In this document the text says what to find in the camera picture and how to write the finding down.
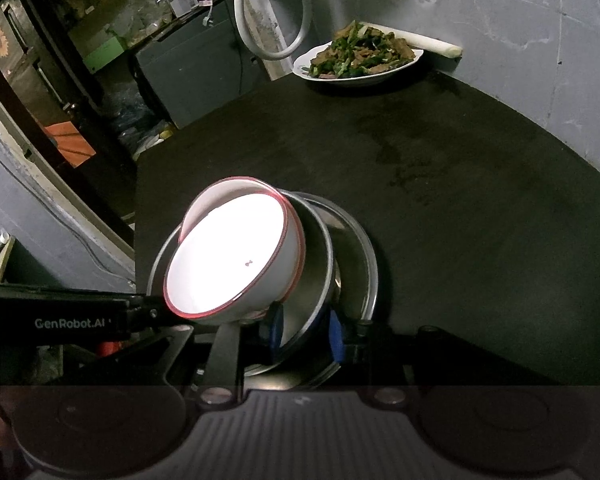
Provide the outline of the deep steel bowl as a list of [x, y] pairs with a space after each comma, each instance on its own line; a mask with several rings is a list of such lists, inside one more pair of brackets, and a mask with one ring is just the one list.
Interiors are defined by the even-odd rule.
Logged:
[[332, 291], [334, 248], [325, 223], [297, 195], [254, 179], [209, 186], [151, 265], [146, 292], [213, 335], [247, 332], [246, 373], [263, 375], [304, 350]]

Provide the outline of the steel plate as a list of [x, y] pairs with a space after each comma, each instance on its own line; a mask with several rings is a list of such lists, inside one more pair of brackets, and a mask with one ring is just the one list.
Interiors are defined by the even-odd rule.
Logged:
[[378, 296], [374, 248], [355, 218], [320, 196], [283, 196], [301, 221], [306, 260], [297, 286], [281, 302], [282, 345], [273, 361], [246, 368], [249, 389], [313, 389], [328, 382], [340, 369], [329, 343], [330, 315], [373, 322]]

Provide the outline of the white ceramic bowl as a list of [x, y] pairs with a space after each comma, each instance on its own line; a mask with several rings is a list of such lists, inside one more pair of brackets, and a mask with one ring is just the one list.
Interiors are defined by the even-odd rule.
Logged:
[[222, 325], [260, 318], [288, 298], [306, 260], [298, 214], [279, 192], [212, 209], [178, 244], [163, 297], [181, 318]]
[[213, 209], [249, 194], [282, 197], [272, 185], [253, 177], [229, 177], [216, 181], [200, 192], [189, 205], [178, 232], [178, 243], [185, 240], [189, 232]]

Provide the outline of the yellow bin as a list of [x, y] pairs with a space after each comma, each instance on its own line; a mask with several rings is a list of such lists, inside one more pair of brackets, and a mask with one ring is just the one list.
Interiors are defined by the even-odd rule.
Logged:
[[153, 136], [148, 136], [147, 139], [140, 142], [140, 145], [137, 147], [135, 152], [132, 155], [132, 159], [137, 160], [140, 158], [140, 155], [143, 152], [148, 151], [150, 148], [168, 140], [171, 136], [173, 136], [174, 131], [171, 128], [165, 128], [160, 133], [154, 134]]

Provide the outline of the green box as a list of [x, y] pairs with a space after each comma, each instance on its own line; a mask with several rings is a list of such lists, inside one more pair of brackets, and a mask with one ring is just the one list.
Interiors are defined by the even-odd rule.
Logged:
[[88, 71], [94, 74], [122, 55], [124, 51], [124, 43], [118, 37], [112, 37], [88, 54], [83, 62]]

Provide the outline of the dark grey cabinet box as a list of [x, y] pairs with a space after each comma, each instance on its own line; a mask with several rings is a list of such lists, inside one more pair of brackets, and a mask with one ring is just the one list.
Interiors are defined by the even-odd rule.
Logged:
[[179, 129], [270, 81], [240, 40], [233, 0], [217, 3], [211, 21], [204, 24], [197, 13], [136, 55], [146, 84]]

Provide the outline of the white plate of stir-fry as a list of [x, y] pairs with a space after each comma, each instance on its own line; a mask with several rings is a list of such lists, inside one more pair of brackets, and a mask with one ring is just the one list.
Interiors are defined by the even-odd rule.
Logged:
[[353, 21], [327, 44], [300, 55], [292, 72], [307, 81], [357, 84], [404, 70], [423, 54], [424, 50], [413, 47], [403, 32]]

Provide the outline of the wooden door frame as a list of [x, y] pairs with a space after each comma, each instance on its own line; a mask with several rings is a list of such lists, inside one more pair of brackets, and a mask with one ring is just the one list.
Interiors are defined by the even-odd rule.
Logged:
[[135, 286], [135, 252], [84, 203], [24, 137], [0, 100], [0, 164], [81, 244], [99, 271]]

